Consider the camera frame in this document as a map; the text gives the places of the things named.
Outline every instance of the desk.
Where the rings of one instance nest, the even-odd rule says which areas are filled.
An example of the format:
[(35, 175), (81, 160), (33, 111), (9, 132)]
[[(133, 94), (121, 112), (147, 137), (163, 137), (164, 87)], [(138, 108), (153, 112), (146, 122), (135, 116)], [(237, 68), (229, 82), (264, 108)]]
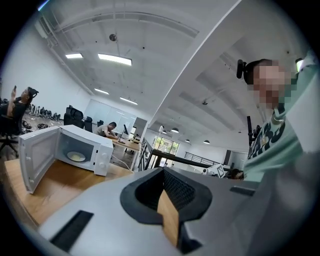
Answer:
[(137, 155), (138, 155), (137, 152), (140, 151), (140, 144), (133, 143), (132, 141), (128, 141), (128, 140), (126, 140), (124, 138), (121, 139), (124, 142), (124, 144), (120, 143), (118, 141), (118, 139), (115, 139), (115, 138), (112, 138), (111, 140), (112, 140), (112, 143), (114, 145), (117, 145), (117, 146), (120, 146), (120, 147), (123, 147), (123, 148), (126, 148), (126, 149), (130, 149), (130, 150), (133, 151), (134, 156), (133, 156), (132, 164), (131, 164), (131, 167), (130, 167), (130, 170), (133, 171), (134, 166), (135, 166), (135, 162), (136, 162), (136, 159), (137, 159)]
[(120, 146), (120, 147), (124, 147), (124, 148), (130, 149), (130, 150), (133, 150), (135, 152), (140, 150), (140, 145), (139, 144), (133, 143), (132, 141), (128, 141), (128, 140), (126, 140), (124, 138), (121, 139), (124, 142), (124, 144), (120, 143), (118, 141), (118, 139), (115, 139), (115, 138), (112, 138), (111, 140), (112, 140), (112, 143), (114, 145), (117, 145), (117, 146)]
[(41, 225), (55, 211), (89, 187), (132, 174), (132, 171), (110, 163), (106, 177), (98, 176), (93, 171), (56, 160), (43, 176), (35, 192), (29, 194), (22, 178), (19, 159), (6, 161), (4, 165), (6, 183), (13, 190), (13, 193), (5, 190), (5, 194), (12, 204), (18, 203), (20, 207), (23, 205), (27, 211), (24, 212), (24, 216), (21, 209), (17, 212), (14, 207), (14, 210), (20, 219), (26, 218), (29, 214), (34, 226)]

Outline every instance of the chair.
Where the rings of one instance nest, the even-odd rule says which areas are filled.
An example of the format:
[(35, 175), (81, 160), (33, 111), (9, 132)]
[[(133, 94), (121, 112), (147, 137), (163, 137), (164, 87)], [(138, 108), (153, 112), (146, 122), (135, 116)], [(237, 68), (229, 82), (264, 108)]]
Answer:
[(84, 121), (84, 129), (92, 133), (92, 118), (90, 116), (87, 116)]
[(77, 110), (72, 106), (69, 106), (65, 110), (65, 114), (63, 116), (63, 124), (65, 126), (74, 125), (83, 129), (85, 126), (85, 122), (82, 121), (83, 118), (84, 114), (80, 110)]
[(0, 151), (5, 147), (9, 146), (14, 152), (15, 156), (18, 158), (18, 151), (14, 148), (12, 144), (17, 144), (17, 140), (9, 139), (12, 135), (19, 135), (22, 133), (21, 122), (23, 115), (19, 118), (18, 121), (14, 120), (7, 115), (2, 114), (0, 116), (0, 133), (2, 136), (5, 136), (5, 139), (0, 139), (0, 143), (2, 143), (0, 147)]
[(99, 126), (102, 126), (104, 124), (104, 121), (100, 120), (99, 122), (96, 123), (96, 125), (99, 127)]

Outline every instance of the black railing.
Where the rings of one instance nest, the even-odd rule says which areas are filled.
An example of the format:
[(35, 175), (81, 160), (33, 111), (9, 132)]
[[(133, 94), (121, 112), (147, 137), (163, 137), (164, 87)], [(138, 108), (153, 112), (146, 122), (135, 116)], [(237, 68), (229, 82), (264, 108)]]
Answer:
[(214, 166), (214, 165), (220, 164), (219, 162), (212, 161), (212, 160), (203, 158), (201, 156), (198, 156), (198, 155), (195, 155), (195, 154), (191, 154), (189, 152), (185, 152), (184, 158), (188, 159), (190, 161), (193, 161), (193, 162), (202, 163), (202, 164), (210, 165), (210, 166)]
[(162, 152), (160, 150), (152, 148), (152, 146), (150, 146), (150, 144), (145, 139), (143, 139), (141, 144), (138, 171), (141, 172), (143, 170), (147, 170), (149, 168), (149, 165), (152, 168), (159, 167), (162, 158), (186, 165), (198, 166), (203, 168), (208, 168), (213, 165), (199, 161), (192, 161), (186, 158), (177, 157), (174, 154)]

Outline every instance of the window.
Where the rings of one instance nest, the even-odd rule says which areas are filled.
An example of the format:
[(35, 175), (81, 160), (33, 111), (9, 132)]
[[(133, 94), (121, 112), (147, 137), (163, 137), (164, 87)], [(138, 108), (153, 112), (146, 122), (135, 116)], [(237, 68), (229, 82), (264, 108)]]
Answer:
[(172, 155), (176, 155), (178, 151), (179, 143), (174, 142), (172, 140), (156, 136), (153, 144), (153, 148), (156, 150), (160, 150), (162, 152), (166, 152)]

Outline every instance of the office chair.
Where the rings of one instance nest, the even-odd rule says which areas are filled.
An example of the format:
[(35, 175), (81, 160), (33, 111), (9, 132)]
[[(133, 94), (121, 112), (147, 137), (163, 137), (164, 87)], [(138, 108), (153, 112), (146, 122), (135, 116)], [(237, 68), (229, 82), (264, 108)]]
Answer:
[(99, 127), (99, 126), (102, 126), (104, 124), (104, 121), (100, 120), (99, 122), (96, 123), (96, 125)]
[(74, 125), (83, 129), (85, 126), (85, 122), (82, 121), (83, 118), (84, 114), (80, 110), (77, 110), (72, 106), (69, 106), (65, 110), (65, 114), (63, 116), (63, 124), (65, 126)]
[(11, 137), (12, 135), (19, 135), (22, 133), (22, 126), (21, 126), (22, 117), (23, 115), (21, 115), (19, 120), (16, 121), (13, 118), (8, 117), (7, 115), (4, 115), (4, 114), (0, 116), (0, 134), (3, 137), (5, 136), (4, 139), (0, 139), (0, 143), (2, 143), (0, 147), (0, 151), (5, 146), (9, 146), (15, 152), (15, 156), (17, 158), (19, 157), (18, 151), (14, 148), (12, 144), (17, 144), (18, 141), (9, 139), (9, 137)]
[(87, 116), (84, 121), (84, 129), (92, 133), (92, 118), (90, 116)]

